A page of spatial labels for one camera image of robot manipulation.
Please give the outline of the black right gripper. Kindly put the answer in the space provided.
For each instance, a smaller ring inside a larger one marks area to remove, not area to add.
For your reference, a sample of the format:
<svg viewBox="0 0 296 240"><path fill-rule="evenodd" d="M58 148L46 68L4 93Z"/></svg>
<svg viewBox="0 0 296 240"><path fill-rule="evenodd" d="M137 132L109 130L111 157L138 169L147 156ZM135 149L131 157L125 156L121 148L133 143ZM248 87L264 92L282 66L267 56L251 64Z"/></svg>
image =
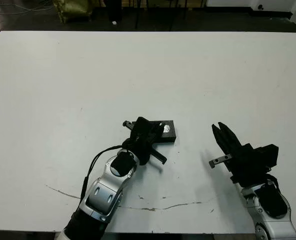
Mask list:
<svg viewBox="0 0 296 240"><path fill-rule="evenodd" d="M242 145L234 132L222 122L211 125L216 143L225 155L209 161L215 165L225 164L232 176L231 181L242 188L260 185L268 181L272 168L272 145L253 148L249 143Z"/></svg>

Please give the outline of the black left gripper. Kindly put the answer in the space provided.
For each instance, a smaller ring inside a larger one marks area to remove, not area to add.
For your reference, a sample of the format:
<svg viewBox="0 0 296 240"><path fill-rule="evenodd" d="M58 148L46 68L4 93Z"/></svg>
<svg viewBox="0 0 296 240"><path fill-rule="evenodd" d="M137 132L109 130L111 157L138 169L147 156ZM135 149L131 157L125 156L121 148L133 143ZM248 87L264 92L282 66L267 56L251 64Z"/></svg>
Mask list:
<svg viewBox="0 0 296 240"><path fill-rule="evenodd" d="M122 125L130 130L130 136L122 143L122 148L131 151L139 160L139 165L145 165L150 156L157 158L163 165L167 158L153 148L165 130L163 121L137 119L135 123L125 120Z"/></svg>

